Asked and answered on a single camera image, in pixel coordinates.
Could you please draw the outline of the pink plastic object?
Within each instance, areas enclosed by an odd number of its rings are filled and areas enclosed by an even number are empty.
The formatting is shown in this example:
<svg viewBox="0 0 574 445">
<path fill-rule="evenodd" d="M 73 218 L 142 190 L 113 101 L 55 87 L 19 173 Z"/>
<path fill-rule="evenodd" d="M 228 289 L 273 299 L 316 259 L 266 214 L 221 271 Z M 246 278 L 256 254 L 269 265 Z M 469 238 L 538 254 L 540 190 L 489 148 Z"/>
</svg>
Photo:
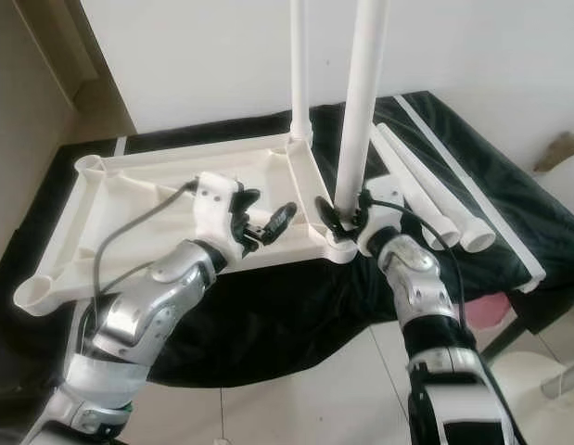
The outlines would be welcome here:
<svg viewBox="0 0 574 445">
<path fill-rule="evenodd" d="M 465 302 L 465 321 L 473 329 L 491 329 L 510 313 L 511 305 L 505 292 L 486 294 Z"/>
</svg>

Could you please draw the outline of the white round stand base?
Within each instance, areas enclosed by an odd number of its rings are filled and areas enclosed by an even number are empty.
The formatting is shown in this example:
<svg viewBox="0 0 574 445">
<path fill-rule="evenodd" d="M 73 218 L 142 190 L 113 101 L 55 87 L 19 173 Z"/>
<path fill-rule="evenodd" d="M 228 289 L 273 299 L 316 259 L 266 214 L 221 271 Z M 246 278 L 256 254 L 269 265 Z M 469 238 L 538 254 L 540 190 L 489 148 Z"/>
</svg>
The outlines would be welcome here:
<svg viewBox="0 0 574 445">
<path fill-rule="evenodd" d="M 508 388 L 528 445 L 574 445 L 574 360 L 561 363 L 536 352 L 507 353 Z"/>
</svg>

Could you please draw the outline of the white plastic children table top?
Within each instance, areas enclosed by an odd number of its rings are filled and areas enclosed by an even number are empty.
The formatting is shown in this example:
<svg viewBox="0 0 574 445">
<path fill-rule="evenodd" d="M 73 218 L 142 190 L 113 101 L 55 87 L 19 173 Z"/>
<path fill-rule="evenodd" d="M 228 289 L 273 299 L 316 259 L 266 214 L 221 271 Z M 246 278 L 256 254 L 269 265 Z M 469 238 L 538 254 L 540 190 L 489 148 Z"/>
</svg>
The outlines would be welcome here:
<svg viewBox="0 0 574 445">
<path fill-rule="evenodd" d="M 179 187 L 202 172 L 213 172 L 261 191 L 249 208 L 262 226 L 288 202 L 298 213 L 287 231 L 232 271 L 258 270 L 312 259 L 337 264 L 358 254 L 354 242 L 334 241 L 313 200 L 327 196 L 324 178 L 308 145 L 287 133 L 182 146 L 117 158 L 96 154 L 75 161 L 76 181 L 32 278 L 14 292 L 14 304 L 31 315 L 46 315 L 67 301 L 92 296 L 92 268 L 107 284 L 138 264 L 154 261 L 173 246 L 195 238 L 192 196 Z"/>
</svg>

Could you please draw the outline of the brown wooden door frame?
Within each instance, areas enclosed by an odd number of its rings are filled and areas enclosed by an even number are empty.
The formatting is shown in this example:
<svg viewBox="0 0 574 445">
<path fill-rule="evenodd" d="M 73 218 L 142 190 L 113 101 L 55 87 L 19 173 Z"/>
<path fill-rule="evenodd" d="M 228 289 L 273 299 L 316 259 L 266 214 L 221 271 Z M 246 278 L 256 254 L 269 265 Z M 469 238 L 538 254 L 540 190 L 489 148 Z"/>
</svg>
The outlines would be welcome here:
<svg viewBox="0 0 574 445">
<path fill-rule="evenodd" d="M 97 77 L 90 48 L 73 13 L 74 0 L 12 0 L 53 73 L 60 93 L 74 105 L 82 86 Z"/>
</svg>

